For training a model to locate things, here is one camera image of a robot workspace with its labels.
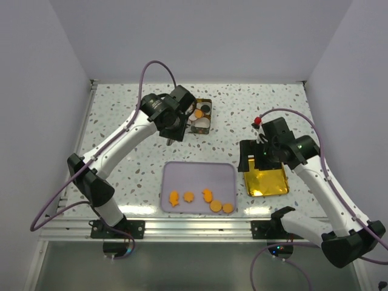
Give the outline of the metal tongs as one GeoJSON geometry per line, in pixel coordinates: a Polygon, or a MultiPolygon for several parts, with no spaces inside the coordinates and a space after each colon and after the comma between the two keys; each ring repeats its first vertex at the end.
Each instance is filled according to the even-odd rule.
{"type": "Polygon", "coordinates": [[[178,124],[178,128],[175,131],[169,131],[170,136],[167,138],[166,145],[171,146],[174,142],[183,141],[185,133],[190,130],[191,123],[192,122],[191,120],[189,120],[189,118],[180,121],[178,124]]]}

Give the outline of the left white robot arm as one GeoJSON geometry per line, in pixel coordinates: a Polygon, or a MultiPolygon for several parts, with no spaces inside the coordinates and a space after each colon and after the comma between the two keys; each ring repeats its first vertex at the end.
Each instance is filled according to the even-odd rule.
{"type": "Polygon", "coordinates": [[[181,142],[195,106],[196,98],[181,85],[169,94],[146,95],[127,120],[102,143],[82,156],[74,153],[68,158],[74,185],[105,222],[104,230],[112,238],[123,236],[126,223],[107,178],[135,147],[155,133],[181,142]]]}

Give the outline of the orange dotted round cookie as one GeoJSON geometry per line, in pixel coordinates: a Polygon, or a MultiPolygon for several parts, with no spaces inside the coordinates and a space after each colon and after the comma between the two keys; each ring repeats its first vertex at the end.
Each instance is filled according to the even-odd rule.
{"type": "Polygon", "coordinates": [[[222,202],[218,200],[213,200],[210,203],[210,209],[212,212],[218,213],[222,210],[222,202]]]}

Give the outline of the black sandwich cookie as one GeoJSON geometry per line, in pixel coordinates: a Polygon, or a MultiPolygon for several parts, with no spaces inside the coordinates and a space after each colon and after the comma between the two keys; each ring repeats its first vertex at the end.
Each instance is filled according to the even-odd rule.
{"type": "Polygon", "coordinates": [[[208,115],[211,112],[211,106],[209,105],[202,105],[200,110],[205,114],[208,115]]]}

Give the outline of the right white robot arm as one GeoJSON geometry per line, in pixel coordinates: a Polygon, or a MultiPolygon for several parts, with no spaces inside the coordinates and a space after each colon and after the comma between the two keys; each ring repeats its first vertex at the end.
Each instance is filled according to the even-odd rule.
{"type": "Polygon", "coordinates": [[[288,166],[312,191],[328,218],[328,222],[321,222],[287,206],[273,212],[264,226],[253,222],[253,234],[260,233],[266,239],[283,238],[287,234],[302,237],[318,246],[337,268],[373,250],[386,228],[381,221],[370,220],[350,199],[329,172],[313,138],[309,135],[296,138],[284,118],[263,123],[257,117],[252,127],[263,132],[259,140],[240,141],[238,171],[288,166]]]}

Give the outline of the orange swirl cookie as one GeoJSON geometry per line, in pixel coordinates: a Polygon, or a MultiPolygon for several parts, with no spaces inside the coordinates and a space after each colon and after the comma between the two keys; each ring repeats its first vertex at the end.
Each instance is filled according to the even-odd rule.
{"type": "Polygon", "coordinates": [[[196,109],[195,112],[194,112],[194,116],[196,119],[198,118],[202,118],[203,117],[203,112],[199,109],[196,109]]]}

